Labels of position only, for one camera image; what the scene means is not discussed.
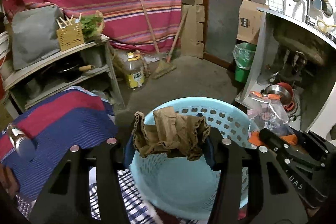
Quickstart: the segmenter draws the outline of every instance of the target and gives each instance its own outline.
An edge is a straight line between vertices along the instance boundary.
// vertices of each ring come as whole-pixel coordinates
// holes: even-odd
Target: red and blue blanket
[[[20,193],[35,200],[53,169],[72,145],[88,148],[115,137],[112,106],[83,91],[55,94],[14,120],[36,146],[36,156],[26,162],[0,135],[1,163],[9,166],[20,184]]]

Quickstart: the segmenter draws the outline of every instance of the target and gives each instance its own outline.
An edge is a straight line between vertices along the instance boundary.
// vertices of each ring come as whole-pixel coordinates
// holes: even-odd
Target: metal bowl
[[[264,93],[280,95],[280,102],[283,106],[290,104],[290,102],[292,101],[292,95],[290,94],[290,92],[280,85],[269,85],[268,87],[266,87]]]

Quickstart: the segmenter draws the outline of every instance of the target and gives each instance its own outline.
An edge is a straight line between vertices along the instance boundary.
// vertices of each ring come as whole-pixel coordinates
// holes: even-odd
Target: white shelf
[[[24,78],[26,78],[27,76],[31,75],[32,73],[34,73],[35,71],[38,71],[40,69],[42,69],[43,67],[57,61],[60,60],[61,58],[64,58],[70,54],[73,54],[75,52],[79,52],[81,50],[84,50],[86,48],[90,48],[99,44],[102,44],[104,42],[106,42],[107,40],[109,40],[109,38],[105,35],[101,35],[100,36],[101,41],[93,41],[87,44],[81,44],[78,45],[76,47],[73,47],[71,49],[68,49],[64,52],[59,51],[55,54],[53,54],[52,56],[49,56],[48,58],[41,60],[39,62],[36,62],[26,68],[23,68],[21,70],[17,70],[15,72],[13,72],[3,83],[3,88],[4,90],[9,90],[10,88],[12,88],[14,85],[16,85],[17,83],[19,83],[21,80],[23,80]]]
[[[94,77],[98,74],[101,74],[103,72],[107,72],[109,71],[109,67],[108,65],[105,65],[104,67],[101,68],[96,68],[87,72],[84,72],[82,74],[82,76],[80,76],[79,78],[77,78],[76,80],[69,82],[69,83],[65,83],[62,80],[56,80],[48,85],[46,85],[46,87],[44,88],[44,90],[34,99],[28,100],[26,105],[25,105],[25,110],[27,110],[28,108],[32,107],[33,105],[41,102],[42,100],[44,100],[45,98],[52,96],[62,90],[67,89],[68,87],[71,87],[72,85],[76,85],[84,80],[87,80],[91,77]]]
[[[323,33],[319,32],[318,30],[316,30],[315,28],[313,28],[312,26],[305,24],[302,21],[296,20],[295,18],[292,18],[290,16],[284,15],[280,12],[277,11],[273,11],[270,9],[265,9],[265,8],[257,8],[259,11],[261,12],[265,12],[280,18],[283,18],[285,20],[288,20],[304,29],[306,29],[307,31],[315,34],[316,36],[318,36],[319,38],[321,38],[322,40],[324,40],[326,43],[328,43],[331,47],[333,47],[334,49],[336,49],[336,44],[334,42],[331,41],[331,39],[329,39],[328,37],[326,37]]]

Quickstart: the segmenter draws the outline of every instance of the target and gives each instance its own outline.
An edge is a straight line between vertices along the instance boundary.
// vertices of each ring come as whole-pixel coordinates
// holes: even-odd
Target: green trash bin
[[[233,57],[236,61],[236,81],[246,83],[256,48],[257,45],[248,42],[243,42],[235,46]]]

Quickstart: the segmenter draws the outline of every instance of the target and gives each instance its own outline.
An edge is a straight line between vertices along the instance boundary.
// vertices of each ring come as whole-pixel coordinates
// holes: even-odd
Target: metal bolt
[[[222,139],[222,143],[226,144],[226,145],[229,145],[229,144],[232,143],[232,141],[230,139],[228,139],[228,138],[224,138],[224,139]]]
[[[263,152],[263,153],[266,153],[267,152],[267,147],[266,146],[259,146],[259,150],[260,150],[260,152]]]
[[[107,142],[108,144],[115,144],[115,143],[117,142],[117,139],[116,139],[116,138],[108,138],[108,139],[106,140],[106,142]]]
[[[73,145],[70,147],[70,151],[71,152],[77,152],[79,150],[79,146],[78,145]]]

